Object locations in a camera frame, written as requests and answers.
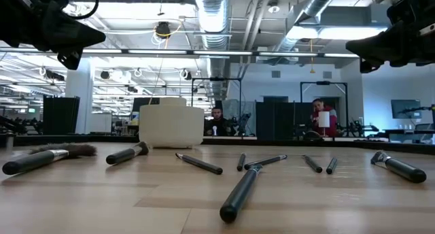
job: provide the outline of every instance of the ceiling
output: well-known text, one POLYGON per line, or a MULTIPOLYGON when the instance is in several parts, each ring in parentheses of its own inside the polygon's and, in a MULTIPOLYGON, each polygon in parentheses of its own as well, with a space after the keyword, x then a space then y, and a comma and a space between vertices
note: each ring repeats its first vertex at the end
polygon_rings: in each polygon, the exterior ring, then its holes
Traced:
MULTIPOLYGON (((194 5, 177 3, 119 3, 125 0, 113 0, 117 3, 100 3, 100 6, 91 18, 81 20, 89 27, 96 28, 107 35, 105 42, 91 48, 127 48, 127 49, 203 49, 201 41, 198 12, 194 5), (153 39, 154 27, 159 22, 168 22, 172 36, 168 41, 161 44, 153 39)), ((255 37, 253 49, 258 47, 271 47, 279 43, 286 31, 285 19, 288 17, 290 7, 303 0, 278 0, 279 11, 270 13, 265 10, 258 34, 255 37)), ((368 7, 372 3, 391 3, 389 0, 333 0, 330 6, 347 7, 368 7)), ((93 3, 70 2, 65 9, 68 14, 81 12, 85 14, 93 7, 93 3)), ((247 17, 252 9, 252 0, 230 0, 230 50, 241 50, 243 36, 247 25, 247 17)), ((330 52, 347 53, 343 40, 313 39, 311 42, 299 41, 296 48, 301 52, 330 52)), ((7 46, 0 41, 0 47, 7 46)), ((2 85, 3 96, 29 96, 28 91, 34 94, 37 99, 41 94, 63 95, 65 83, 49 80, 44 75, 44 70, 53 71, 67 78, 66 70, 54 56, 40 56, 31 54, 0 53, 0 82, 19 83, 55 83, 54 86, 32 86, 26 85, 23 88, 14 88, 11 85, 2 85)), ((338 58, 299 58, 296 64, 304 66, 309 63, 331 65, 340 67, 349 60, 338 58)), ((127 114, 131 102, 123 102, 122 109, 112 109, 110 105, 116 104, 116 97, 113 95, 190 95, 191 81, 184 80, 180 71, 189 71, 194 77, 207 77, 207 60, 204 58, 156 58, 156 57, 113 57, 98 56, 92 57, 92 64, 95 66, 94 81, 94 110, 112 111, 115 114, 127 114), (121 79, 101 78, 101 72, 108 71, 113 76, 121 75, 121 79), (138 87, 137 93, 127 91, 121 87, 121 82, 129 84, 149 85, 147 88, 138 87), (106 84, 119 84, 120 87, 104 87, 106 84), (167 85, 173 88, 154 88, 155 85, 167 85)), ((199 88, 196 96, 203 97, 204 101, 198 102, 198 106, 209 111, 213 105, 213 99, 208 99, 208 83, 204 82, 204 88, 199 88)), ((27 104, 28 101, 2 102, 3 105, 17 103, 27 104)))

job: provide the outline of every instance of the computer screen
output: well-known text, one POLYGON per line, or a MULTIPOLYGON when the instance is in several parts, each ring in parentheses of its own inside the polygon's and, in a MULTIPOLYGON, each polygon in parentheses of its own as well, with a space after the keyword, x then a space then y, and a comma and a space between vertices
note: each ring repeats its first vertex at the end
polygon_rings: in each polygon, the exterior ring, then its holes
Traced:
POLYGON ((391 109, 395 119, 421 118, 421 111, 403 112, 418 107, 421 107, 420 100, 391 100, 391 109))

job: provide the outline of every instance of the pillar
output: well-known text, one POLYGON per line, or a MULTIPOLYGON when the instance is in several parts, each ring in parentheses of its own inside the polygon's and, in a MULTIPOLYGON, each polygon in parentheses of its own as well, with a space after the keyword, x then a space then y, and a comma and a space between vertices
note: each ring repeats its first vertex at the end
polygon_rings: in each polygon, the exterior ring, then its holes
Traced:
POLYGON ((77 70, 68 70, 66 97, 80 97, 75 133, 89 134, 95 69, 90 58, 82 58, 77 70))

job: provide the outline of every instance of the wooden table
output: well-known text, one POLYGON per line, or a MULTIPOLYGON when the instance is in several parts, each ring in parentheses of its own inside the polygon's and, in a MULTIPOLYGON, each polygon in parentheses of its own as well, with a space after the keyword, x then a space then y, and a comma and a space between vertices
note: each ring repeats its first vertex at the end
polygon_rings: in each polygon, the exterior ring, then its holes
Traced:
MULTIPOLYGON (((95 158, 59 161, 14 177, 0 174, 1 233, 435 233, 435 156, 391 153, 425 170, 427 181, 413 184, 372 166, 374 152, 363 149, 198 146, 154 150, 110 167, 105 157, 130 144, 94 145, 95 158), (224 172, 203 171, 176 152, 224 172), (247 162, 289 157, 264 167, 245 209, 226 225, 219 208, 244 174, 236 170, 241 152, 247 162), (314 173, 302 154, 324 169, 335 156, 336 171, 314 173)), ((0 163, 11 156, 0 152, 0 163)))

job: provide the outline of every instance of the person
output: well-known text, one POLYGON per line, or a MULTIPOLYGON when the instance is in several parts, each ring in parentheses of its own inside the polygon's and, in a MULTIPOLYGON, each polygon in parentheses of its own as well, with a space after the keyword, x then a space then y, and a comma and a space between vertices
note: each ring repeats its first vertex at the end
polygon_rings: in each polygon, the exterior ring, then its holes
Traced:
POLYGON ((214 126, 216 126, 217 136, 233 136, 235 134, 234 128, 230 125, 230 122, 223 117, 222 110, 220 108, 214 107, 211 110, 211 116, 213 116, 213 119, 206 121, 205 123, 204 135, 214 135, 214 126))
POLYGON ((320 135, 325 135, 328 137, 335 137, 337 135, 336 130, 336 122, 337 122, 337 113, 334 108, 325 105, 325 103, 321 99, 315 99, 313 101, 314 113, 312 115, 313 121, 313 130, 318 132, 320 135), (329 112, 329 128, 321 128, 319 127, 319 112, 329 112))

